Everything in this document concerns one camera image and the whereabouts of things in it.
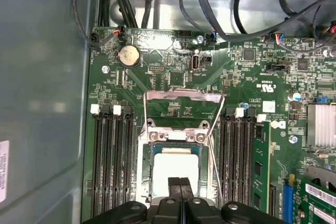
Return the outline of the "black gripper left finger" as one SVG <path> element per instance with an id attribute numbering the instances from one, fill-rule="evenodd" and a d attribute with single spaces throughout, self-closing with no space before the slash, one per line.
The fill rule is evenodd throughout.
<path id="1" fill-rule="evenodd" d="M 138 201 L 128 201 L 84 223 L 181 223 L 181 179 L 168 179 L 169 195 L 152 199 L 150 207 Z"/>

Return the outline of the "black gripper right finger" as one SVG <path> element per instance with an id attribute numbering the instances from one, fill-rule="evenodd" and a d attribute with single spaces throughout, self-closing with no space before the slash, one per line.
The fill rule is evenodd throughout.
<path id="1" fill-rule="evenodd" d="M 248 205 L 230 201 L 221 209 L 204 198 L 195 197 L 188 178 L 181 178 L 181 197 L 187 223 L 285 223 Z"/>

